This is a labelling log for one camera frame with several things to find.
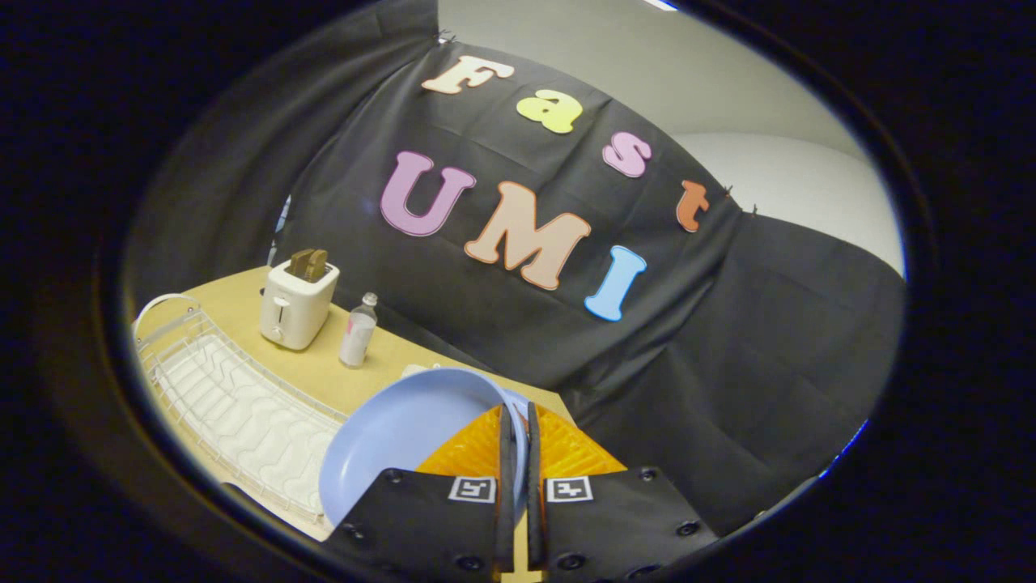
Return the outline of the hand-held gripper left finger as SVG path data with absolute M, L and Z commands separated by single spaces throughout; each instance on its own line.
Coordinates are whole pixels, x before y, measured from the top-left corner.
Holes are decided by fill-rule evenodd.
M 503 405 L 418 462 L 375 458 L 323 550 L 384 578 L 497 578 L 513 569 L 516 438 Z

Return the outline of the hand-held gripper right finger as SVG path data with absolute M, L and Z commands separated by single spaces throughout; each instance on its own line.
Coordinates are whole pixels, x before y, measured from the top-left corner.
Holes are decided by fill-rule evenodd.
M 548 581 L 637 581 L 718 542 L 659 467 L 625 466 L 528 405 L 528 565 Z

